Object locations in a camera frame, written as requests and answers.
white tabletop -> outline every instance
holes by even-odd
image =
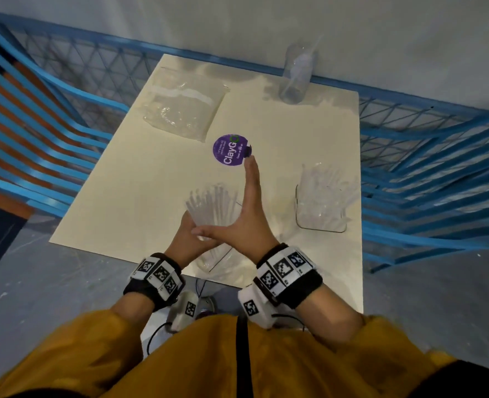
[[[229,87],[205,143],[158,130],[143,119],[160,67],[219,78]],[[50,241],[133,263],[165,250],[190,191],[223,182],[242,196],[243,166],[227,167],[212,153],[215,140],[236,133],[252,145],[275,236],[300,247],[319,266],[325,283],[362,311],[360,202],[348,208],[351,221],[341,234],[300,229],[294,220],[294,190],[303,163],[341,167],[344,179],[360,187],[358,94],[311,84],[302,104],[289,106],[277,97],[278,81],[272,75],[164,55]],[[232,251],[213,274],[194,263],[183,273],[244,287],[255,272],[252,262]]]

gray floor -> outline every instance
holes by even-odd
[[[48,242],[57,219],[35,215],[0,262],[0,375],[60,324],[110,307],[133,264]],[[195,289],[195,279],[187,287]],[[236,291],[208,283],[225,311]],[[421,349],[444,349],[489,367],[489,252],[459,254],[364,275],[366,314],[382,314]],[[148,336],[167,313],[153,315]],[[158,335],[151,348],[168,335]]]

yellow jacket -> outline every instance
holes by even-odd
[[[366,318],[335,352],[308,332],[245,321],[248,338],[242,339],[240,329],[234,316],[203,318],[142,361],[139,329],[110,310],[83,314],[3,375],[0,397],[61,388],[88,397],[227,398],[243,396],[243,374],[251,377],[255,397],[406,397],[454,360],[421,353],[380,317]],[[247,342],[249,356],[238,358]]]

wall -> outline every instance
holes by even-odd
[[[489,108],[489,0],[0,0],[0,12]]]

round purple label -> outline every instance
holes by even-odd
[[[215,159],[227,166],[240,165],[251,153],[252,148],[248,146],[248,140],[242,135],[224,135],[213,144]]]

